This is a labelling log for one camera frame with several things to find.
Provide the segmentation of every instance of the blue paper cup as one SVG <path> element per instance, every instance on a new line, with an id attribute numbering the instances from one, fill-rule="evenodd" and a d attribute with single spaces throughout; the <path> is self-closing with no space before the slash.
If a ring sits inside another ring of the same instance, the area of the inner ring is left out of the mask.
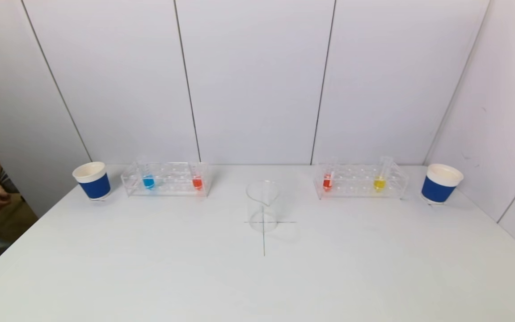
<path id="1" fill-rule="evenodd" d="M 429 204 L 443 204 L 463 179 L 462 172 L 448 165 L 429 165 L 422 197 Z"/>
<path id="2" fill-rule="evenodd" d="M 81 165 L 73 171 L 73 177 L 91 200 L 102 200 L 110 194 L 106 165 L 102 162 Z"/>

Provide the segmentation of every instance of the white cup rim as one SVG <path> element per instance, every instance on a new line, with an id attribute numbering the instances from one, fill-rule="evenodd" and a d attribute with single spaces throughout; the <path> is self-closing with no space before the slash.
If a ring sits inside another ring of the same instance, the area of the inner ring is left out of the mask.
<path id="1" fill-rule="evenodd" d="M 464 174 L 458 169 L 440 163 L 429 165 L 426 176 L 432 182 L 445 187 L 456 187 L 464 179 Z"/>
<path id="2" fill-rule="evenodd" d="M 100 165 L 100 167 L 96 167 L 96 171 L 93 171 L 91 174 L 88 174 L 88 175 L 77 175 L 76 174 L 77 172 L 80 172 L 80 171 L 82 171 L 85 168 L 89 168 L 89 167 L 95 168 L 94 167 L 95 165 Z M 90 178 L 90 177 L 92 177 L 94 175 L 97 175 L 97 173 L 100 173 L 101 171 L 103 171 L 105 169 L 105 167 L 106 167 L 105 163 L 104 162 L 100 162 L 100 161 L 84 163 L 84 165 L 80 165 L 80 166 L 77 167 L 77 169 L 73 170 L 73 177 L 75 177 L 77 179 Z"/>

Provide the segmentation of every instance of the clear acrylic test tube rack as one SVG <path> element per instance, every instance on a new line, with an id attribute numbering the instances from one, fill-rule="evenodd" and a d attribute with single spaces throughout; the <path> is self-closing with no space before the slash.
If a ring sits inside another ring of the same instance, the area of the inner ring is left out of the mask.
<path id="1" fill-rule="evenodd" d="M 319 199 L 337 197 L 402 198 L 409 184 L 409 176 L 393 163 L 383 190 L 377 191 L 374 182 L 380 165 L 349 165 L 320 163 L 315 166 L 315 190 Z M 323 182 L 331 175 L 331 187 Z"/>
<path id="2" fill-rule="evenodd" d="M 147 177 L 135 162 L 122 173 L 121 179 L 128 196 L 208 196 L 211 176 L 207 163 L 148 163 Z M 154 180 L 147 188 L 145 181 Z"/>

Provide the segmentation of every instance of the test tube with yellow liquid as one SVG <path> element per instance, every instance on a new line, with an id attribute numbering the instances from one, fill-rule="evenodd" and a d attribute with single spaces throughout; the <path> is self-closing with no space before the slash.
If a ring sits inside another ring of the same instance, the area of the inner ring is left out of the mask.
<path id="1" fill-rule="evenodd" d="M 380 167 L 373 183 L 376 192 L 381 192 L 387 186 L 387 178 L 393 167 L 392 157 L 380 157 Z"/>

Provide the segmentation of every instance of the black cross mark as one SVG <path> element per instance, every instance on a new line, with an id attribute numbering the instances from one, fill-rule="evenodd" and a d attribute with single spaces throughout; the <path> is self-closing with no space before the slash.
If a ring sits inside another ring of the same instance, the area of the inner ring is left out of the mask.
<path id="1" fill-rule="evenodd" d="M 263 238 L 263 255 L 266 255 L 266 227 L 265 224 L 297 224 L 296 221 L 264 221 L 262 216 L 262 221 L 245 221 L 245 223 L 256 223 L 262 225 L 262 238 Z"/>

